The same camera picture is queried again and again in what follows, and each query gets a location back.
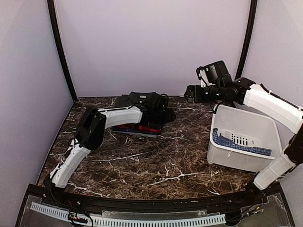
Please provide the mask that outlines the dark pinstripe long sleeve shirt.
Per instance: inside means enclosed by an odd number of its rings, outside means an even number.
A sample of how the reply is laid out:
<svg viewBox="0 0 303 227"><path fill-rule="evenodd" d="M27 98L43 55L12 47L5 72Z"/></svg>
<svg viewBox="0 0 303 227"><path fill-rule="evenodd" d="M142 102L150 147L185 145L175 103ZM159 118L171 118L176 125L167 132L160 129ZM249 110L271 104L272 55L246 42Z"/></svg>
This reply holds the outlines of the dark pinstripe long sleeve shirt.
<svg viewBox="0 0 303 227"><path fill-rule="evenodd" d="M156 92L131 92L128 95L121 95L120 97L118 97L116 99L114 107L127 107L131 105L138 105L144 107L144 103L152 96L160 96L160 94Z"/></svg>

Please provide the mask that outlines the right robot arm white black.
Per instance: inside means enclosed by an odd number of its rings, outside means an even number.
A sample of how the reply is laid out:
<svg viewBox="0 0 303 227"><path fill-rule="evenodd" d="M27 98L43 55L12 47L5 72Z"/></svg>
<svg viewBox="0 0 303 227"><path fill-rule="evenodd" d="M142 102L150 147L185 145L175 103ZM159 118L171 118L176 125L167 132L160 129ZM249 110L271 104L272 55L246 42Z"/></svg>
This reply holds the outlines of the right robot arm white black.
<svg viewBox="0 0 303 227"><path fill-rule="evenodd" d="M260 191L303 162L303 109L247 78L230 75L189 85L189 103L213 112L207 160L254 172L242 194L252 205Z"/></svg>

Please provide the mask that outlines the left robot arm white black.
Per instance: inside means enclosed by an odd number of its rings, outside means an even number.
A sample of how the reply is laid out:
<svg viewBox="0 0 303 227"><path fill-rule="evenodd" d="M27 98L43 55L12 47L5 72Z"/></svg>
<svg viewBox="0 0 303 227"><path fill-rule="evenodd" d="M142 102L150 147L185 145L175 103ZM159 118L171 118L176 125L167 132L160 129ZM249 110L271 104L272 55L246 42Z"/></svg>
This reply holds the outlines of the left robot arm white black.
<svg viewBox="0 0 303 227"><path fill-rule="evenodd" d="M45 178L44 186L65 188L85 156L101 146L107 128L133 123L164 124L175 119L176 115L171 108L149 110L140 105L111 109L88 108L79 122L67 151Z"/></svg>

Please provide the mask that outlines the red black plaid shirt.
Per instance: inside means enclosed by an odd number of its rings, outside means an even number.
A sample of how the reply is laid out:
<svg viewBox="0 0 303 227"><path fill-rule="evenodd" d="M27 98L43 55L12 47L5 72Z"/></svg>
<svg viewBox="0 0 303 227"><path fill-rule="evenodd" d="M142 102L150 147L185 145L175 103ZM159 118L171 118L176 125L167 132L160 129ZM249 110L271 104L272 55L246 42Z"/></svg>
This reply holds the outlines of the red black plaid shirt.
<svg viewBox="0 0 303 227"><path fill-rule="evenodd" d="M141 124L122 124L119 125L118 128L120 129L128 129L131 131L140 131L140 132L145 132L145 133L156 133L156 134L161 134L162 133L162 128L151 128L149 126L144 126Z"/></svg>

